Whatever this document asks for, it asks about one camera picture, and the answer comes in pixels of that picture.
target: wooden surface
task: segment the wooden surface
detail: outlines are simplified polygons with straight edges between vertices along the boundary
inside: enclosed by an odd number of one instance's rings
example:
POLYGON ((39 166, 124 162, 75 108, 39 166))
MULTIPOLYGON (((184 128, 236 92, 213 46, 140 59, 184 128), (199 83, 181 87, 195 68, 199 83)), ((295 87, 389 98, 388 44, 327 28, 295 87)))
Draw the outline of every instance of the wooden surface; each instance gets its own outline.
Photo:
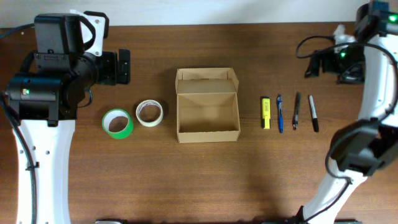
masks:
MULTIPOLYGON (((69 160, 72 223, 97 218, 151 222, 235 222, 254 217, 290 217, 317 191, 333 134, 357 117, 361 85, 336 85, 321 74, 304 79, 308 60, 296 45, 310 35, 332 34, 337 24, 246 24, 221 26, 111 27, 104 50, 129 49, 128 86, 92 88, 94 102, 78 111, 69 160), (237 142, 179 144, 176 137, 177 68, 233 67, 241 135, 237 142), (302 94, 298 130, 291 119, 295 93, 302 94), (277 94, 283 96, 285 131, 277 129, 277 94), (312 129, 307 95, 315 100, 320 132, 312 129), (272 129, 260 127, 260 96, 272 101, 272 129), (141 126, 134 105, 155 99, 166 116, 154 128, 141 126), (101 127, 105 112, 122 108, 133 133, 111 139, 101 127)), ((35 48, 34 31, 0 41, 0 89, 35 48)), ((313 41, 308 53, 329 43, 313 41)), ((11 127, 0 113, 0 223, 17 215, 17 151, 11 127)), ((396 223, 398 163, 361 185, 339 213, 364 223, 396 223)))

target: wire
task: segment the wire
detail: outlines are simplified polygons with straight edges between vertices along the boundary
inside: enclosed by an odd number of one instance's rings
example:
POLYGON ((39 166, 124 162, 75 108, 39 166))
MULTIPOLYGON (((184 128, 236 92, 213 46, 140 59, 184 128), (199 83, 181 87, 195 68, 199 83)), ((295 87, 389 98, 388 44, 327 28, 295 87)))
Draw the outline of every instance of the wire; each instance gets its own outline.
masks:
MULTIPOLYGON (((320 55, 320 54, 324 54, 325 52, 331 51, 337 47, 343 47, 343 46, 361 46, 361 47, 371 47, 374 49, 378 49, 381 52, 383 52, 391 61, 391 64, 393 64, 394 67, 394 74, 396 76, 396 86, 398 86, 398 68, 397 68, 397 61, 395 60, 394 56, 385 48, 380 47, 378 45, 374 45, 374 44, 369 44, 369 43, 358 43, 358 42, 352 42, 352 43, 341 43, 341 44, 336 44, 333 45, 331 47, 325 48, 323 50, 317 50, 316 52, 309 54, 309 55, 300 55, 299 54, 299 50, 301 45, 312 38, 326 38, 325 36, 312 36, 312 37, 307 37, 306 39, 304 39, 303 41, 301 41, 296 49, 296 57, 297 58, 309 58, 312 57, 314 55, 320 55)), ((384 116, 381 116, 380 118, 378 118, 377 120, 370 122, 368 124, 366 124, 366 126, 372 126, 375 124, 380 125, 390 114, 392 114, 395 110, 395 107, 397 106, 397 102, 398 102, 398 90, 396 90, 395 95, 394 95, 394 100, 393 100, 393 104, 392 106, 386 110, 386 113, 384 116)), ((311 219, 315 218, 316 216, 318 216, 319 214, 327 211, 329 208, 331 208, 332 206, 334 206, 339 199, 344 195, 344 193, 346 192, 347 188, 349 187, 350 184, 353 183, 353 180, 351 179, 351 177, 347 177, 347 176, 338 176, 334 173, 332 173, 332 171, 330 170, 329 167, 329 160, 331 155, 333 154, 333 152, 335 151, 335 149, 345 140, 347 140, 348 138, 350 138, 351 136, 353 136, 354 134, 357 134, 360 129, 363 128, 363 126, 358 127, 348 133, 346 133, 344 136, 342 136, 341 138, 339 138, 329 149, 328 153, 326 154, 326 158, 325 158, 325 167, 326 167, 326 171, 328 172, 329 175, 331 175, 332 177, 336 178, 336 179, 345 179, 346 180, 346 184, 344 186, 344 188, 341 190, 341 192, 339 193, 339 195, 337 196, 337 198, 331 203, 329 204, 327 207, 325 207, 324 209, 320 210, 319 212, 317 212, 316 214, 310 216, 309 218, 307 218, 306 220, 304 220, 304 222, 309 222, 311 219)))
POLYGON ((34 165, 33 159, 32 159, 32 154, 30 153, 29 147, 26 144, 26 141, 24 139, 24 136, 22 135, 21 131, 18 128, 18 122, 14 119, 14 117, 11 114, 11 109, 6 104, 6 99, 4 93, 0 93, 0 101, 1 101, 1 106, 4 110, 4 114, 6 114, 7 119, 10 121, 11 126, 13 130, 15 131, 15 134, 19 141, 21 142, 22 148, 24 149, 24 153, 26 155, 26 159, 28 161, 28 167, 26 171, 30 171, 30 181, 32 182, 31 189, 32 189, 32 224, 36 224, 36 218, 37 218, 37 189, 36 189, 36 173, 35 173, 35 168, 37 166, 34 165))
POLYGON ((84 108, 86 106, 89 106, 93 102, 93 93, 91 92, 91 89, 85 90, 88 92, 88 95, 90 96, 90 99, 88 100, 88 103, 83 105, 83 106, 78 106, 77 108, 84 108))
POLYGON ((19 26, 19 27, 15 27, 15 28, 13 28, 11 30, 8 30, 7 32, 1 34, 0 35, 0 39, 3 39, 5 37, 7 37, 8 35, 13 34, 15 32, 18 32, 18 31, 21 31, 21 30, 24 30, 24 29, 27 29, 27 28, 31 28, 31 27, 34 27, 34 26, 35 26, 35 24, 26 24, 26 25, 22 25, 22 26, 19 26))
MULTIPOLYGON (((7 32, 3 33, 0 35, 0 39, 3 39, 15 32, 34 27, 34 24, 26 24, 23 26, 15 27, 13 29, 8 30, 7 32)), ((28 69, 29 66, 27 65, 29 62, 31 62, 31 58, 26 58, 24 60, 24 63, 22 64, 21 70, 28 69)), ((37 184, 36 184, 36 172, 35 169, 38 168, 37 165, 34 165, 33 159, 32 159, 32 154, 30 153, 29 147, 24 139, 24 136, 22 135, 21 131, 18 128, 18 122, 15 120, 13 115, 11 114, 11 109, 7 106, 6 104, 6 99, 5 99, 5 94, 2 92, 0 93, 0 102, 1 102, 1 107, 4 110, 4 114, 6 114, 7 119, 10 121, 11 126, 13 130, 15 131, 15 134, 17 138, 19 139, 22 148, 24 149, 24 153, 26 155, 27 161, 28 161, 28 167, 26 171, 30 172, 30 182, 31 182, 31 191, 32 191, 32 224, 36 224, 37 221, 37 184)))

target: box lid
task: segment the box lid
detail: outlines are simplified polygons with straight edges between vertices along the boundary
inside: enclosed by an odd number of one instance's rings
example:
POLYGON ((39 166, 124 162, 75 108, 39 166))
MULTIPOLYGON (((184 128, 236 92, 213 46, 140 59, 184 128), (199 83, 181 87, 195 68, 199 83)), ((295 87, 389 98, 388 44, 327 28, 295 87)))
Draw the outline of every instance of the box lid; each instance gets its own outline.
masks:
POLYGON ((184 93, 237 92, 239 81, 232 68, 180 68, 175 78, 175 91, 184 93))

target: roll of tape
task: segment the roll of tape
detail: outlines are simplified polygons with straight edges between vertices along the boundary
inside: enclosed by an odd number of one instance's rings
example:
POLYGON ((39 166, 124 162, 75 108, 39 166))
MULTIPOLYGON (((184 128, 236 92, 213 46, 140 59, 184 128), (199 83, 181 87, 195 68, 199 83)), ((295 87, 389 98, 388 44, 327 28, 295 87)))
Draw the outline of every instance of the roll of tape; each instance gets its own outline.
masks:
POLYGON ((134 124, 127 112, 122 109, 113 109, 108 111, 104 117, 102 118, 102 128, 112 137, 115 139, 124 139, 132 133, 134 129, 134 124), (125 117, 128 119, 126 127, 118 132, 112 132, 109 130, 109 125, 111 124, 112 120, 117 117, 125 117))
POLYGON ((163 120, 163 108, 162 108, 162 105, 160 105, 160 103, 158 103, 158 102, 155 101, 155 100, 146 100, 146 101, 143 101, 143 102, 140 103, 140 104, 138 105, 138 107, 137 107, 136 116, 137 116, 138 121, 139 121, 142 125, 144 125, 145 127, 154 127, 154 126, 157 126, 157 125, 163 120), (141 120, 141 118, 139 117, 139 114, 141 113, 141 110, 142 110, 144 107, 149 106, 149 105, 157 106, 157 107, 160 109, 160 115, 159 115, 159 117, 158 117, 155 121, 152 121, 152 122, 143 121, 143 120, 141 120))

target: cardboard box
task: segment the cardboard box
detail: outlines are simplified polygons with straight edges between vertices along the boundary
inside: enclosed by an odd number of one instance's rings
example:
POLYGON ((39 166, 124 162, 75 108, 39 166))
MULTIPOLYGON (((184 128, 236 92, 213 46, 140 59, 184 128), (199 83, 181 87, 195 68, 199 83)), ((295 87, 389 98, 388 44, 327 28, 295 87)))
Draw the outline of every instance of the cardboard box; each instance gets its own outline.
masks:
POLYGON ((241 132, 238 85, 232 68, 178 69, 179 143, 237 141, 241 132))

